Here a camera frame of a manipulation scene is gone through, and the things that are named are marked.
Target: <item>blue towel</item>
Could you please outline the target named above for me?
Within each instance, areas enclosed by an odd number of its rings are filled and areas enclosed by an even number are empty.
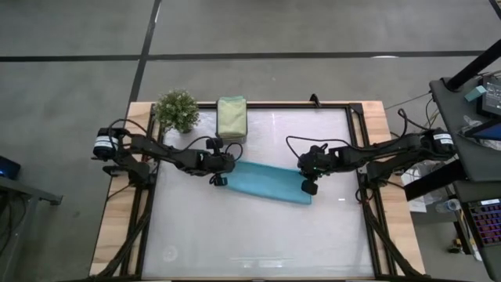
[[[247,161],[237,161],[235,169],[225,177],[228,189],[298,204],[311,204],[312,196],[301,190],[305,178],[299,171],[276,168]]]

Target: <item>wooden board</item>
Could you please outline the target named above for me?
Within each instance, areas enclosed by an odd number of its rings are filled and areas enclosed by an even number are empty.
[[[259,102],[259,103],[303,103],[303,102]],[[362,103],[366,127],[369,133],[369,141],[378,143],[391,138],[387,125],[386,114],[381,101],[333,101],[331,103]],[[150,117],[150,102],[131,103],[128,111],[128,118],[138,122],[143,127],[147,126]],[[126,128],[134,133],[139,133],[140,129],[126,124]],[[392,177],[392,182],[401,184],[398,177]],[[112,180],[110,193],[127,185],[127,177],[121,176]],[[390,237],[395,242],[397,248],[409,261],[409,263],[419,272],[424,273],[424,265],[417,244],[414,232],[413,221],[410,216],[409,206],[405,198],[405,192],[396,186],[386,186],[381,189],[384,212],[387,219],[387,226]],[[124,192],[113,197],[104,210],[103,221],[99,231],[94,258],[92,260],[90,274],[94,275],[101,271],[106,264],[115,256],[120,246],[124,243],[127,235],[128,221],[130,218],[132,200],[134,198],[134,188],[128,188]],[[130,271],[135,270],[135,254],[137,244],[132,253]],[[386,260],[384,258],[383,246],[378,241],[381,266],[383,273],[387,273]]]

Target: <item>gray floor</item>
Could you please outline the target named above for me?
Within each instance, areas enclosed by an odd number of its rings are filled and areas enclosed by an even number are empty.
[[[0,56],[139,54],[152,6],[153,0],[0,0]],[[487,0],[163,0],[151,53],[477,50],[501,37],[500,24]],[[431,79],[453,75],[472,59],[149,62],[138,100],[177,87],[199,100],[304,100],[316,93],[390,106],[425,93]],[[90,161],[92,144],[99,127],[124,116],[136,67],[0,63],[0,155],[23,165],[24,183],[65,196],[57,208],[40,205],[19,280],[88,273],[110,181],[102,164]],[[402,107],[423,124],[428,100]],[[394,132],[402,130],[397,109],[387,111]],[[481,263],[444,251],[452,225],[418,225],[416,233],[428,274],[488,280]]]

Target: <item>folded towel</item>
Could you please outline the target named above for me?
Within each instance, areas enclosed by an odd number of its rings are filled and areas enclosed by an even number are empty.
[[[301,190],[305,178],[299,171],[263,164],[237,161],[235,169],[225,177],[228,189],[273,200],[311,204],[312,196]]]
[[[243,96],[218,100],[217,135],[223,139],[247,135],[247,101]]]

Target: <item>green leaves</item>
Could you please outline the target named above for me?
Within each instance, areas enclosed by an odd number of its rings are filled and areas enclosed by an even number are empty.
[[[188,132],[198,124],[198,105],[185,89],[173,89],[162,94],[154,107],[162,128]]]

